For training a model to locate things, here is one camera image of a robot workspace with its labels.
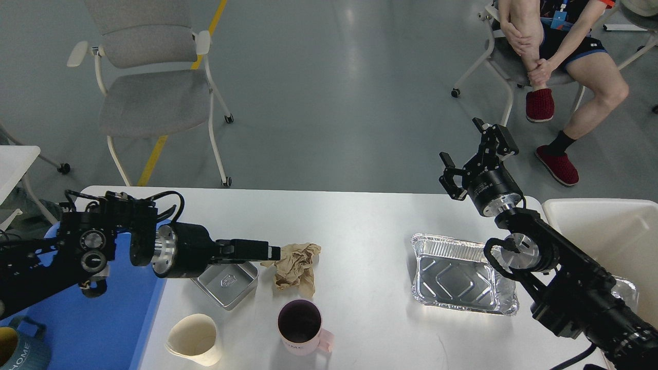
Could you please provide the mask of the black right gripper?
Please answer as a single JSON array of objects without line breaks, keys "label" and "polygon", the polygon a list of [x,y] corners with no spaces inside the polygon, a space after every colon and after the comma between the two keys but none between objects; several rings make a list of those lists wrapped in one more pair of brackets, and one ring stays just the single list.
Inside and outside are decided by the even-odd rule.
[{"label": "black right gripper", "polygon": [[[470,161],[459,169],[448,153],[440,152],[445,168],[439,182],[451,199],[463,201],[469,196],[480,215],[497,216],[516,207],[523,198],[519,185],[503,165],[508,158],[519,155],[519,146],[505,126],[488,124],[480,118],[473,118],[472,123],[481,134],[479,149],[472,158],[481,173],[472,171]],[[456,185],[455,176],[465,177],[465,188]]]}]

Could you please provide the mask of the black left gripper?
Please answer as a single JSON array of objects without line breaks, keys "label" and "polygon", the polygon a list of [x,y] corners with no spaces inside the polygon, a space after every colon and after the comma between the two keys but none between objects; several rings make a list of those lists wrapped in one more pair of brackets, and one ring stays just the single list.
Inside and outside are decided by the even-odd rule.
[{"label": "black left gripper", "polygon": [[170,222],[155,232],[151,266],[158,278],[177,279],[197,278],[211,265],[279,260],[281,248],[268,241],[221,239],[220,247],[204,226]]}]

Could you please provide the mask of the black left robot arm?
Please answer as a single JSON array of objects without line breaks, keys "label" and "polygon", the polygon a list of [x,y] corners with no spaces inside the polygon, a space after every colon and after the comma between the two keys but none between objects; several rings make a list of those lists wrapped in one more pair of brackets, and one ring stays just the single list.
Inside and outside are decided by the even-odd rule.
[{"label": "black left robot arm", "polygon": [[213,240],[204,226],[180,222],[185,202],[176,191],[142,199],[113,191],[64,194],[53,237],[2,241],[2,319],[74,285],[86,289],[115,260],[122,233],[130,235],[130,263],[150,265],[161,279],[196,279],[210,266],[281,259],[281,248],[266,241]]}]

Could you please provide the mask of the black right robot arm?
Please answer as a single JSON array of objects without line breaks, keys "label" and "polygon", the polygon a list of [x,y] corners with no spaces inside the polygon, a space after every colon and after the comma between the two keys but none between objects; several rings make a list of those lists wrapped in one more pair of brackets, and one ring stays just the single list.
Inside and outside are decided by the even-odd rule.
[{"label": "black right robot arm", "polygon": [[519,148],[505,126],[474,118],[479,149],[458,167],[446,152],[439,181],[454,200],[470,197],[481,216],[493,217],[504,239],[484,246],[489,264],[519,282],[533,299],[533,318],[557,337],[584,334],[588,349],[556,366],[570,367],[601,349],[616,369],[656,369],[656,329],[612,294],[616,279],[599,262],[528,209],[522,190],[504,167]]}]

